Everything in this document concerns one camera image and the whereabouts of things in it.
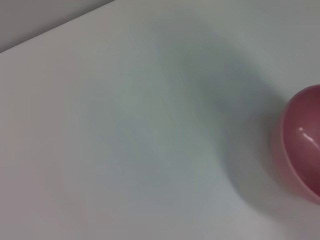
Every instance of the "white surface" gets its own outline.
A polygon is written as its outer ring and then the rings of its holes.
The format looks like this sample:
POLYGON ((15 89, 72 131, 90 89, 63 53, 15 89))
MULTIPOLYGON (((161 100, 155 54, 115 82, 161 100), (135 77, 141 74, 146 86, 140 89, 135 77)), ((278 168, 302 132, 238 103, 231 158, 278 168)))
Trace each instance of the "white surface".
POLYGON ((295 16, 117 0, 1 53, 1 239, 319 239, 261 130, 319 83, 295 16))
POLYGON ((1 0, 0 52, 109 2, 111 0, 1 0))

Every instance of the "white tabletop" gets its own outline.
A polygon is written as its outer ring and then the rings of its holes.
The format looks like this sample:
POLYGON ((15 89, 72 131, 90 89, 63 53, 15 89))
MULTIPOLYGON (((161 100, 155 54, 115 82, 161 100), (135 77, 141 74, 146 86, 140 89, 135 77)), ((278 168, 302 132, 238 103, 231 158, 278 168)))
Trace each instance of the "white tabletop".
POLYGON ((265 126, 320 83, 320 18, 249 3, 116 0, 1 53, 1 239, 319 239, 265 126))

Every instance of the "gray wall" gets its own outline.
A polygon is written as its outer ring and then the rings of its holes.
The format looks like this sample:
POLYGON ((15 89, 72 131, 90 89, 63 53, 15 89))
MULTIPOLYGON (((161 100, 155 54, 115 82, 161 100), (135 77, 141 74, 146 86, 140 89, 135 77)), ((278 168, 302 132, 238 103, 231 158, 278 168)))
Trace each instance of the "gray wall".
POLYGON ((0 0, 0 52, 112 0, 0 0))

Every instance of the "white backdrop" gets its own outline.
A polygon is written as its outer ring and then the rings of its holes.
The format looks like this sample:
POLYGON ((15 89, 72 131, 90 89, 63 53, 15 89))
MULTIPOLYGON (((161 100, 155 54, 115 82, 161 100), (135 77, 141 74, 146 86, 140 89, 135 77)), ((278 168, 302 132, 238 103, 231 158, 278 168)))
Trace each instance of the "white backdrop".
POLYGON ((319 239, 268 151, 320 82, 317 6, 281 2, 117 0, 1 53, 2 239, 319 239))

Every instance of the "white table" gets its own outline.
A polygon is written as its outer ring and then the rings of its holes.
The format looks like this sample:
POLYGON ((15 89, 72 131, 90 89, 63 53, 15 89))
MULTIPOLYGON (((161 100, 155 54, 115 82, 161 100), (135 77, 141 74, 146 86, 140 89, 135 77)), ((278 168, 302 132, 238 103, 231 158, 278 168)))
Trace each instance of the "white table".
POLYGON ((319 239, 260 124, 320 83, 320 17, 268 11, 116 0, 1 53, 1 239, 319 239))

